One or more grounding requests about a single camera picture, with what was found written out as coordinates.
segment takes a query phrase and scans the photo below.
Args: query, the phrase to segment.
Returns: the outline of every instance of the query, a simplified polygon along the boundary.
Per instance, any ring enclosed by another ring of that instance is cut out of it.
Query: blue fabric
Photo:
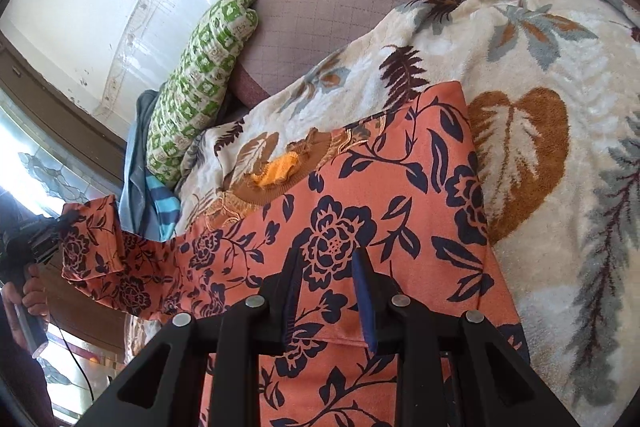
[[[146,187],[158,215],[160,241],[166,241],[174,235],[175,225],[180,219],[180,200],[149,171],[146,172]]]
[[[180,217],[180,201],[146,170],[146,138],[158,92],[148,89],[136,102],[136,119],[127,137],[124,187],[118,205],[120,225],[153,241],[166,241]]]
[[[359,255],[352,256],[351,269],[353,270],[353,285],[356,290],[356,302],[358,304],[360,324],[362,325],[362,336],[364,337],[364,341],[367,343],[369,350],[372,353],[375,353],[378,349],[376,322],[373,316],[371,295],[369,295],[369,292],[367,291]]]

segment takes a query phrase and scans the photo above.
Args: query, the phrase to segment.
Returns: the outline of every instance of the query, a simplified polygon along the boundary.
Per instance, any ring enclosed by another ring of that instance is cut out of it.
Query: orange fabric
[[[82,221],[62,242],[64,277],[141,317],[207,317],[256,293],[287,251],[298,251],[305,267],[292,341],[284,357],[261,359],[266,426],[393,424],[396,365],[367,351],[354,308],[357,245],[367,247],[375,270],[431,310],[479,309],[527,358],[487,241],[460,84],[430,87],[355,127],[367,130],[366,142],[220,229],[207,229],[202,216],[186,235],[154,243],[120,230],[112,196],[68,205]],[[206,425],[206,399],[203,406]]]
[[[294,174],[300,164],[297,152],[286,152],[274,161],[267,163],[260,174],[251,174],[251,179],[258,187],[266,187],[274,183],[286,181]]]

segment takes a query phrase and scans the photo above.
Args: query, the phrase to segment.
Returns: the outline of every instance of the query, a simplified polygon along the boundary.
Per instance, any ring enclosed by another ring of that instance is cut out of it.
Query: green patterned pillow
[[[151,115],[146,167],[169,188],[193,139],[215,118],[244,43],[258,25],[255,0],[219,0],[200,19],[180,65],[161,89]]]

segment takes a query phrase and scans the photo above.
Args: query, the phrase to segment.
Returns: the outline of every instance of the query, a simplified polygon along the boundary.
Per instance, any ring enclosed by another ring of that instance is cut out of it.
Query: metal bolt
[[[251,295],[244,300],[244,304],[249,308],[259,308],[264,304],[264,297],[262,295]]]
[[[411,299],[401,293],[391,297],[391,304],[393,304],[393,306],[397,306],[398,308],[405,308],[410,304],[410,302]]]
[[[472,324],[479,324],[484,321],[484,315],[478,310],[469,310],[465,313],[465,318]]]
[[[179,328],[186,326],[190,322],[191,322],[191,315],[188,313],[178,313],[172,319],[172,323],[174,323],[174,326],[178,326]]]

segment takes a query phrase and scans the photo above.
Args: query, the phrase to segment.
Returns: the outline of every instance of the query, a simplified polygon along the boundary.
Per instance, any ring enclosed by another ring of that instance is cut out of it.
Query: brown leaf print
[[[262,165],[268,162],[271,154],[278,144],[279,134],[277,132],[268,134],[266,132],[256,136],[245,143],[238,152],[236,165],[233,169],[233,181],[242,174],[260,172]]]
[[[427,19],[437,21],[439,23],[441,23],[444,18],[449,19],[449,14],[462,4],[462,0],[412,0],[407,4],[407,6],[412,6],[419,2],[425,2],[432,5],[431,12]]]
[[[385,48],[393,48],[394,51],[380,64],[380,71],[385,70],[382,80],[386,80],[385,87],[390,88],[384,109],[396,110],[420,94],[417,87],[427,86],[429,82],[418,76],[425,70],[416,65],[422,59],[413,46],[398,48],[391,44]]]
[[[500,39],[498,40],[498,46],[504,46],[507,42],[513,39],[516,36],[517,28],[511,21],[507,22],[507,25],[504,27],[502,34],[500,35]]]
[[[201,198],[197,194],[192,194],[191,197],[196,199],[196,204],[193,206],[193,208],[191,209],[191,212],[187,217],[187,220],[186,220],[187,227],[190,227],[193,224],[193,222],[198,218],[198,216],[202,214],[205,210],[207,210],[207,207],[218,196],[216,194],[215,188],[211,188]]]
[[[244,125],[244,118],[241,118],[237,122],[233,124],[231,129],[229,129],[225,134],[223,134],[220,138],[216,140],[215,145],[213,146],[213,152],[216,156],[222,150],[223,147],[227,145],[231,145],[236,141],[236,138],[240,136],[242,133],[242,126]]]
[[[584,26],[579,25],[577,22],[572,21],[571,19],[566,19],[565,17],[561,17],[559,15],[553,15],[552,13],[545,13],[542,18],[551,22],[552,26],[558,32],[573,32],[581,31],[584,29]]]
[[[329,73],[320,79],[325,87],[338,87],[342,79],[337,74]]]
[[[546,87],[515,103],[501,91],[489,91],[471,102],[469,118],[489,240],[495,244],[526,221],[562,179],[569,148],[566,107]]]
[[[522,27],[526,29],[533,37],[535,37],[540,42],[549,42],[549,39],[547,38],[547,36],[536,25],[533,25],[527,21],[523,21]]]
[[[316,75],[323,76],[324,74],[335,69],[339,65],[340,65],[340,55],[335,54],[328,61],[326,61],[322,66],[320,66],[320,68],[316,72]]]

